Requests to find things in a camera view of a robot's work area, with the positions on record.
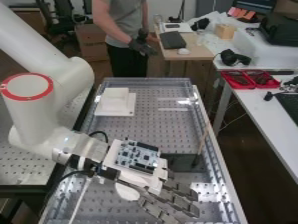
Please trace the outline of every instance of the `white table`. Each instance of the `white table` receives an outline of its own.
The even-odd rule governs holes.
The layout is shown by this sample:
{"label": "white table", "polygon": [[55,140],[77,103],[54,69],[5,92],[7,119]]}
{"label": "white table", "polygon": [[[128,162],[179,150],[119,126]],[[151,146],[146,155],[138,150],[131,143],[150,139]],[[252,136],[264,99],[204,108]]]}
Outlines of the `white table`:
{"label": "white table", "polygon": [[[273,78],[289,80],[293,76],[273,76]],[[267,91],[280,92],[277,89],[235,90],[224,82],[212,129],[216,135],[232,93],[298,184],[298,126],[276,98],[268,102],[263,100]]]}

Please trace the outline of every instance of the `hand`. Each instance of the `hand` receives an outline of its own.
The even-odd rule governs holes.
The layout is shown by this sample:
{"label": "hand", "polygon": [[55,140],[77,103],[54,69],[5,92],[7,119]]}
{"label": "hand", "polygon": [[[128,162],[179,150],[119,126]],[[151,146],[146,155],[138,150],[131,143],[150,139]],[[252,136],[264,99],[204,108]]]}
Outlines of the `hand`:
{"label": "hand", "polygon": [[156,37],[154,37],[150,33],[147,34],[147,37],[146,37],[146,41],[147,42],[155,42],[158,43],[159,42],[159,39]]}
{"label": "hand", "polygon": [[156,55],[156,51],[146,43],[136,42],[135,39],[131,39],[127,46],[131,50],[138,51],[142,55]]}

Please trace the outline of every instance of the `black electronic component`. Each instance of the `black electronic component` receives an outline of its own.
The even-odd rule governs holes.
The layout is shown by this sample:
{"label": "black electronic component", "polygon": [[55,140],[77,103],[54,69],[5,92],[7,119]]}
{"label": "black electronic component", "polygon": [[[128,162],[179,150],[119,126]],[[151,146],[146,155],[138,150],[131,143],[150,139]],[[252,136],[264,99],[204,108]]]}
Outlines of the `black electronic component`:
{"label": "black electronic component", "polygon": [[152,170],[155,169],[155,167],[152,167],[152,166],[146,166],[146,169],[152,171]]}
{"label": "black electronic component", "polygon": [[267,92],[265,96],[263,97],[263,100],[264,101],[269,101],[272,99],[272,93],[271,92]]}
{"label": "black electronic component", "polygon": [[135,163],[135,166],[136,167],[140,167],[140,168],[144,168],[146,166],[143,165],[143,164],[140,164],[140,163]]}
{"label": "black electronic component", "polygon": [[151,145],[147,145],[147,144],[143,144],[140,142],[136,143],[136,146],[140,147],[140,148],[144,148],[144,149],[148,149],[154,152],[158,152],[158,148],[155,146],[151,146]]}
{"label": "black electronic component", "polygon": [[142,168],[142,167],[130,165],[128,168],[131,168],[131,169],[134,169],[134,170],[138,170],[138,171],[140,171],[140,172],[152,174],[152,171],[151,171],[151,170],[147,170],[147,169],[144,169],[144,168]]}

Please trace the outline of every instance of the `red tray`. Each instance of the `red tray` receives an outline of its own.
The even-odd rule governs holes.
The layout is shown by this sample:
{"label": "red tray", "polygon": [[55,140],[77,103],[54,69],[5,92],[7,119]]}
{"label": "red tray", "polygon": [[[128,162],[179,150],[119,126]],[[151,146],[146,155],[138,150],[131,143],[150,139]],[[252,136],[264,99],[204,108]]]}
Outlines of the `red tray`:
{"label": "red tray", "polygon": [[255,83],[248,76],[237,70],[222,71],[220,76],[230,84],[232,89],[253,89]]}
{"label": "red tray", "polygon": [[255,87],[259,89],[276,89],[280,86],[280,83],[271,77],[267,72],[261,70],[247,70],[244,71],[244,75],[251,79]]}

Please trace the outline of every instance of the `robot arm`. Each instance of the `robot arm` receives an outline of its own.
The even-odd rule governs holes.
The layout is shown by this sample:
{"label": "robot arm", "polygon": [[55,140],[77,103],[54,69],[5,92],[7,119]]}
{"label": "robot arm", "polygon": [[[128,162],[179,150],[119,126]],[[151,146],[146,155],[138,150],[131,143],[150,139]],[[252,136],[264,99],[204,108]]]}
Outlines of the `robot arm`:
{"label": "robot arm", "polygon": [[30,72],[7,77],[0,87],[13,121],[9,143],[61,164],[71,154],[87,158],[94,151],[100,161],[106,144],[57,121],[62,106],[92,85],[88,64],[66,58],[1,3],[0,27],[0,48]]}

